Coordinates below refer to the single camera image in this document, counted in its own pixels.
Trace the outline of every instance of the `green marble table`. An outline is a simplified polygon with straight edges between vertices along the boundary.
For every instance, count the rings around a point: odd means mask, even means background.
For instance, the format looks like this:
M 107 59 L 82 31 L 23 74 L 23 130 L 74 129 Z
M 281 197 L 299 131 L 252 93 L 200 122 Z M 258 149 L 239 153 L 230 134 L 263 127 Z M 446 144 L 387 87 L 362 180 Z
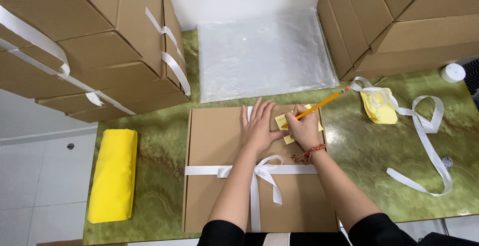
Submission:
M 196 31 L 183 32 L 191 102 L 98 124 L 93 174 L 103 131 L 128 128 L 138 132 L 135 199 L 126 221 L 91 224 L 85 219 L 83 243 L 112 244 L 199 237 L 182 232 L 183 171 L 188 114 L 191 108 L 252 105 L 253 98 L 199 103 L 198 43 Z M 444 188 L 431 164 L 410 116 L 398 115 L 394 125 L 372 123 L 358 92 L 348 92 L 322 108 L 328 151 L 347 175 L 395 222 L 446 218 L 479 213 L 479 113 L 464 82 L 449 84 L 437 70 L 387 77 L 400 107 L 410 108 L 417 96 L 438 96 L 444 117 L 438 133 L 428 134 L 440 157 L 454 161 L 450 194 L 433 197 L 404 186 L 386 174 L 391 167 L 428 191 Z M 279 105 L 316 103 L 338 89 L 267 96 Z M 421 101 L 416 111 L 430 118 L 434 102 Z

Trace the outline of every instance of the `yellow pencil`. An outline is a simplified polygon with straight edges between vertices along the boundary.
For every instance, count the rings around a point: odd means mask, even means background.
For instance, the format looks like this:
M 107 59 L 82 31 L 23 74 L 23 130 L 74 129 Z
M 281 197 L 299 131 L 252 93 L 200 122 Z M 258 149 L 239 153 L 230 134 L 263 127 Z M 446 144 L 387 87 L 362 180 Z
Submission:
M 346 91 L 349 91 L 349 86 L 344 87 L 343 90 L 340 90 L 339 92 L 333 94 L 332 96 L 330 96 L 330 97 L 324 99 L 322 102 L 320 102 L 319 104 L 315 105 L 314 107 L 312 107 L 312 108 L 308 109 L 307 111 L 305 111 L 305 112 L 299 114 L 298 116 L 296 116 L 296 119 L 299 120 L 299 119 L 303 118 L 304 116 L 306 116 L 306 115 L 308 115 L 309 113 L 313 112 L 313 110 L 318 109 L 320 106 L 325 105 L 327 102 L 330 102 L 331 100 L 333 100 L 334 98 L 338 97 L 339 95 L 341 95 L 342 93 L 344 93 L 344 92 L 346 92 Z M 283 126 L 281 126 L 281 127 L 286 127 L 286 126 L 288 126 L 288 123 L 283 124 Z

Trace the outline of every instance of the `clear plastic bag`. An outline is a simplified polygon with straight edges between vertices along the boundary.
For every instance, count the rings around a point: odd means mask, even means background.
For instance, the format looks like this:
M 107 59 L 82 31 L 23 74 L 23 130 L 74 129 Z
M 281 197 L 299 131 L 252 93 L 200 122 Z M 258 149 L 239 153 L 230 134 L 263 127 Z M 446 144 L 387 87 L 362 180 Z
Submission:
M 198 25 L 201 102 L 339 85 L 316 10 Z

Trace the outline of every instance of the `black sleeve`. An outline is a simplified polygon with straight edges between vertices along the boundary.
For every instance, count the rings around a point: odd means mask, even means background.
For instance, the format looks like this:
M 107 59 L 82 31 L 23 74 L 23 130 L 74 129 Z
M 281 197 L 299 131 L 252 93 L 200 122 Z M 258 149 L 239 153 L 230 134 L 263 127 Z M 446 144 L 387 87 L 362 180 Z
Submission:
M 244 232 L 237 225 L 223 220 L 208 222 L 201 232 L 198 246 L 243 245 Z
M 376 213 L 363 218 L 353 225 L 348 236 L 354 246 L 418 245 L 384 213 Z

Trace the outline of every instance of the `stacked cardboard boxes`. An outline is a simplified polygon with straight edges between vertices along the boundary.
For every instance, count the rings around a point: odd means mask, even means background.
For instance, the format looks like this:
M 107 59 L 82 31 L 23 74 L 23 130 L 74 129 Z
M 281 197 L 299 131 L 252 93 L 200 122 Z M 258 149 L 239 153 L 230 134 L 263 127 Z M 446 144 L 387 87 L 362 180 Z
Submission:
M 319 0 L 318 13 L 343 81 L 479 54 L 479 0 Z
M 87 122 L 189 101 L 181 28 L 170 0 L 0 0 L 0 5 L 54 41 L 70 68 L 69 78 L 60 79 L 62 60 L 0 21 L 1 89 Z M 104 106 L 89 100 L 91 91 Z

